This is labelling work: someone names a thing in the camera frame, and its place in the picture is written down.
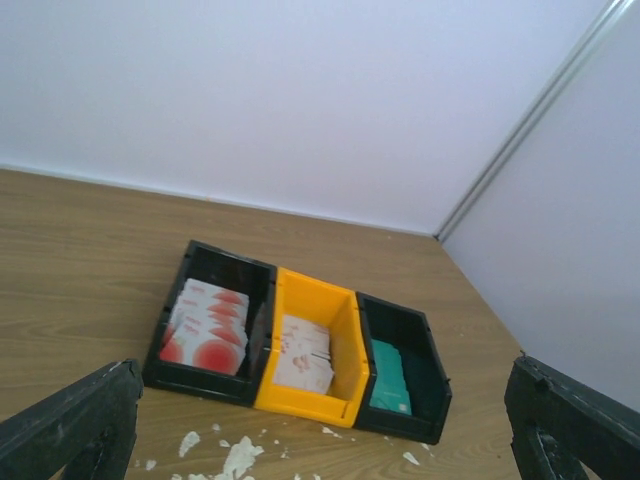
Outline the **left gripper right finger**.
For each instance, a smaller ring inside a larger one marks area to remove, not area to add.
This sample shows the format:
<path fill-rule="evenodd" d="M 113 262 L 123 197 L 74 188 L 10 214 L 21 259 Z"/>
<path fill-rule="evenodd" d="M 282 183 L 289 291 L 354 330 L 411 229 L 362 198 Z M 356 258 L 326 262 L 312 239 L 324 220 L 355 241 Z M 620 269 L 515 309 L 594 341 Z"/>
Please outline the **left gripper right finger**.
<path fill-rule="evenodd" d="M 513 364 L 504 402 L 523 479 L 639 477 L 639 413 L 532 356 Z"/>

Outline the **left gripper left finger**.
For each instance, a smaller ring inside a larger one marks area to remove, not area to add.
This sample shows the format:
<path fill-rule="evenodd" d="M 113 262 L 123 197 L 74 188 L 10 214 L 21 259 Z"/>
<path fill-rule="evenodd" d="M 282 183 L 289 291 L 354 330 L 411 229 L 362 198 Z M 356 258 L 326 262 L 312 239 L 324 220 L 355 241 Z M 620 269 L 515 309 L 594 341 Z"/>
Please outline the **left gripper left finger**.
<path fill-rule="evenodd" d="M 143 395 L 135 359 L 109 363 L 1 422 L 3 479 L 122 479 Z"/>

